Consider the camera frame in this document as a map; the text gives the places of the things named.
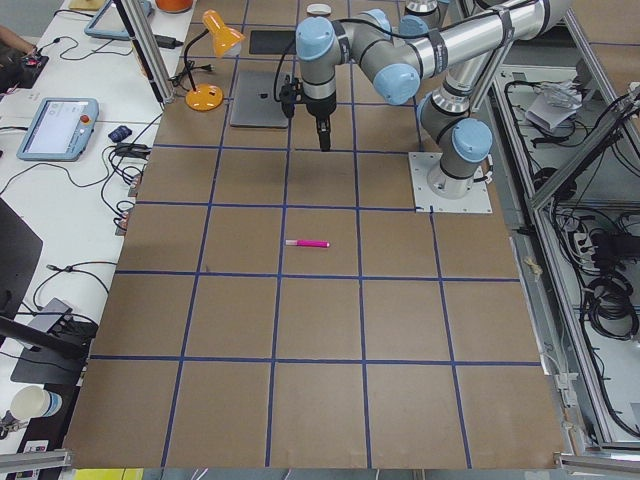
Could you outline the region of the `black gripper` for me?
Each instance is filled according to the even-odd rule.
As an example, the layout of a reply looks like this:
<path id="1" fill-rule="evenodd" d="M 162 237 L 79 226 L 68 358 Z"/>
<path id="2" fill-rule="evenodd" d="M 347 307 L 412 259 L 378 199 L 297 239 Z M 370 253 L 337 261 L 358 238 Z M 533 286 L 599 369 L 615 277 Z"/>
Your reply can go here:
<path id="1" fill-rule="evenodd" d="M 330 117 L 336 110 L 336 95 L 331 94 L 321 99 L 309 98 L 306 103 L 306 109 L 315 118 L 320 150 L 322 152 L 330 151 Z"/>

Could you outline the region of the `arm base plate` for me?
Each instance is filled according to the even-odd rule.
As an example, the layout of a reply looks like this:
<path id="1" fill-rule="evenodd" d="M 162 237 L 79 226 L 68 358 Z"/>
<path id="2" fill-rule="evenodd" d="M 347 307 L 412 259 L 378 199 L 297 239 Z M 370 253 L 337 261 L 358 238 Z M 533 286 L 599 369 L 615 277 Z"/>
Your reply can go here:
<path id="1" fill-rule="evenodd" d="M 489 170 L 476 165 L 474 176 L 457 180 L 445 175 L 440 153 L 410 152 L 409 169 L 413 188 L 414 210 L 419 213 L 492 214 L 488 192 Z"/>

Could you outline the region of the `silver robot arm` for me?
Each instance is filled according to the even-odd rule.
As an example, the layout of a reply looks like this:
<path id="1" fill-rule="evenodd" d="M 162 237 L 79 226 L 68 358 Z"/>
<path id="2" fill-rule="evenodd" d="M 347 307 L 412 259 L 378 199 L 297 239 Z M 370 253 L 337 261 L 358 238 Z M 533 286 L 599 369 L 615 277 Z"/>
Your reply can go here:
<path id="1" fill-rule="evenodd" d="M 507 1 L 417 35 L 393 31 L 379 9 L 334 21 L 309 17 L 295 30 L 301 76 L 283 88 L 283 110 L 292 116 L 296 104 L 305 104 L 316 120 L 320 148 L 328 151 L 336 66 L 356 63 L 390 105 L 406 103 L 422 80 L 442 75 L 443 83 L 423 99 L 417 117 L 441 150 L 439 163 L 427 175 L 430 190 L 442 198 L 461 199 L 493 143 L 489 127 L 471 116 L 473 101 L 481 99 L 482 85 L 491 80 L 515 41 L 545 33 L 570 5 Z"/>

